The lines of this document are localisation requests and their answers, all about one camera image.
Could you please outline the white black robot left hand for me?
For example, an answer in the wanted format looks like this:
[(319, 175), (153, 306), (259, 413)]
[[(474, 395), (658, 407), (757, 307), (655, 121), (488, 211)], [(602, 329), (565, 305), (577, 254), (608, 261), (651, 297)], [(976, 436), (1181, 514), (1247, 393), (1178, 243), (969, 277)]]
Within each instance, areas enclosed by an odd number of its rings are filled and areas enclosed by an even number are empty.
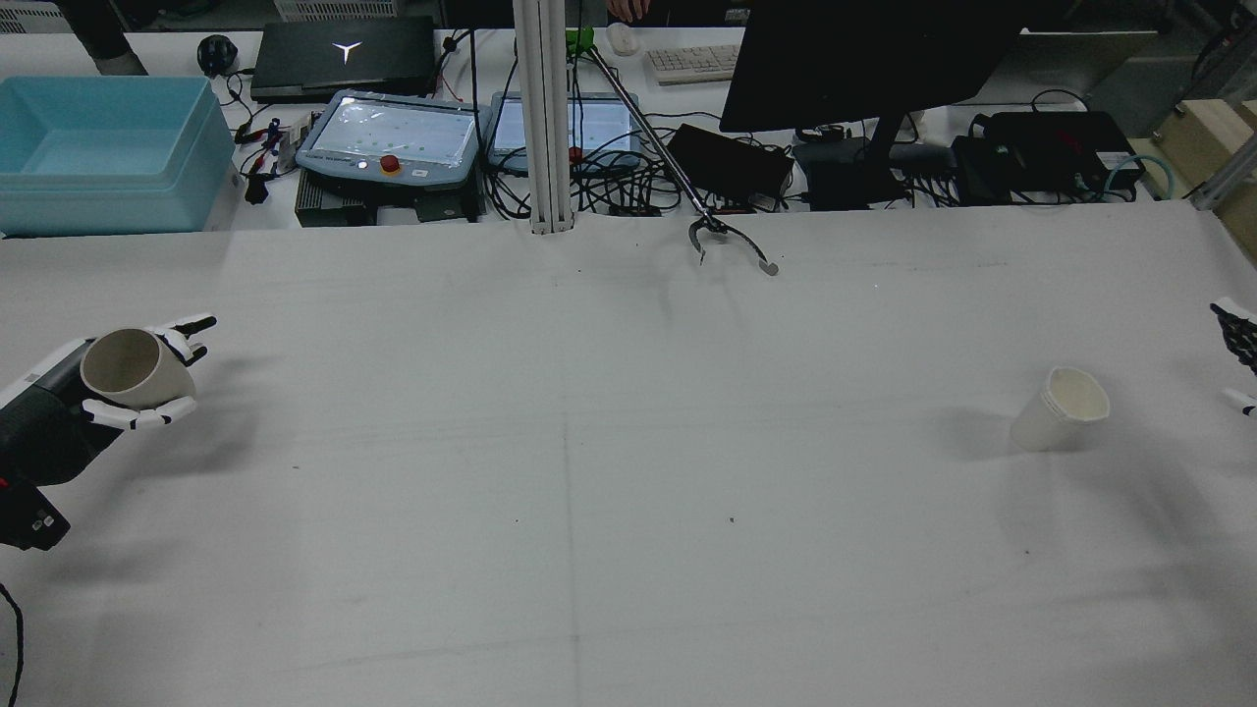
[(196, 408), (190, 367), (207, 353), (201, 313), (75, 338), (3, 389), (3, 477), (75, 479), (123, 431), (161, 428)]

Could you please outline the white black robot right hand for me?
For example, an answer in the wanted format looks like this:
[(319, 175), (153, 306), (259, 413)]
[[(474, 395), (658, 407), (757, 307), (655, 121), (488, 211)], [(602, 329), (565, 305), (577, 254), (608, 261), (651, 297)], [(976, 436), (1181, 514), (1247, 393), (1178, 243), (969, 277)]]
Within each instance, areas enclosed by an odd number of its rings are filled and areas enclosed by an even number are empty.
[[(1226, 348), (1234, 353), (1238, 359), (1239, 365), (1247, 367), (1252, 374), (1256, 374), (1256, 322), (1254, 313), (1249, 309), (1234, 304), (1234, 299), (1213, 299), (1209, 304), (1218, 325), (1221, 325), (1221, 332), (1223, 336), (1223, 343)], [(1243, 391), (1234, 390), (1234, 387), (1226, 387), (1222, 390), (1223, 398), (1231, 404), (1231, 408), (1237, 408), (1239, 413), (1244, 416), (1256, 416), (1256, 398), (1254, 395), (1244, 394)]]

